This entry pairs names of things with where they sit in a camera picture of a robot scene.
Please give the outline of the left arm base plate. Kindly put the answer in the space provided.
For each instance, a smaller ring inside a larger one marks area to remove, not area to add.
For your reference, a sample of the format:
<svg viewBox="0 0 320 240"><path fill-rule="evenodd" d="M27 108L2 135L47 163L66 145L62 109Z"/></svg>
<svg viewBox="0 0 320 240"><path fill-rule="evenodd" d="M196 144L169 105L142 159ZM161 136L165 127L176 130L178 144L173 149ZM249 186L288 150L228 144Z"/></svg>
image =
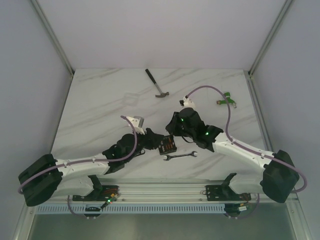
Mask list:
<svg viewBox="0 0 320 240"><path fill-rule="evenodd" d="M76 202L105 202L111 198L112 194L116 195L118 192L118 185L103 185L100 189L94 189L86 196L73 195L72 200Z"/></svg>

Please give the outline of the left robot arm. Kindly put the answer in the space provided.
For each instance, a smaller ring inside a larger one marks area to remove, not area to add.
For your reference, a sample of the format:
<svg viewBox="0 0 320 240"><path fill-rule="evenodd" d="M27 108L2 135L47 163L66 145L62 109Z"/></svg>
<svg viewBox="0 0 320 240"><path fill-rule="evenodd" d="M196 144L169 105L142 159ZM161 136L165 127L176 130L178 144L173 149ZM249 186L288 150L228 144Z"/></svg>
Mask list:
<svg viewBox="0 0 320 240"><path fill-rule="evenodd" d="M97 201L104 189L100 176L116 173L146 150L157 149L163 138L147 128L144 134L125 134L116 144L90 158L63 160L45 154L18 176L19 191L28 207L63 196Z"/></svg>

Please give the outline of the black fuse box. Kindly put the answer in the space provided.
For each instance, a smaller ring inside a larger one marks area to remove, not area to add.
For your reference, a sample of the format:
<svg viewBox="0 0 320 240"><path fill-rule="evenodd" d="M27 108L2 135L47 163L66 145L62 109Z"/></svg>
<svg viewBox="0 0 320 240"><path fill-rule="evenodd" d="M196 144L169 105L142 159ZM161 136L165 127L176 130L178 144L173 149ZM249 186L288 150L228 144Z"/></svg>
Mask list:
<svg viewBox="0 0 320 240"><path fill-rule="evenodd" d="M167 135L161 140L158 151L161 156L175 153L177 151L177 146L175 144L174 136Z"/></svg>

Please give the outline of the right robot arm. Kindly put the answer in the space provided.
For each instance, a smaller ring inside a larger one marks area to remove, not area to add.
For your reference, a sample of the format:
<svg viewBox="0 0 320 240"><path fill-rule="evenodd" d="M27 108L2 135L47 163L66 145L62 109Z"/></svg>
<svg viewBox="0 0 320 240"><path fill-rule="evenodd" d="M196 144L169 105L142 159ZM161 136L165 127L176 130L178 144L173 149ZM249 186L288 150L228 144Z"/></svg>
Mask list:
<svg viewBox="0 0 320 240"><path fill-rule="evenodd" d="M300 178L287 152L274 153L230 138L221 128L205 124L193 108L174 112L165 129L175 137L191 138L198 147L231 157L249 167L249 173L231 173L226 179L221 193L228 200L238 194L255 193L284 203Z"/></svg>

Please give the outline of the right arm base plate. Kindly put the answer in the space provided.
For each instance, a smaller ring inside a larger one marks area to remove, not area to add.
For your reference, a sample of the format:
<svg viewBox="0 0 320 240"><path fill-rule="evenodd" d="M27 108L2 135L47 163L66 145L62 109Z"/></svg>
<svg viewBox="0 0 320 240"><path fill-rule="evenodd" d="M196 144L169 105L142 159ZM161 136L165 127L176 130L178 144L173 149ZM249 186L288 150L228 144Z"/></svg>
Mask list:
<svg viewBox="0 0 320 240"><path fill-rule="evenodd" d="M235 193L229 186L222 185L206 185L204 193L208 201L248 202L252 199L250 193L238 194Z"/></svg>

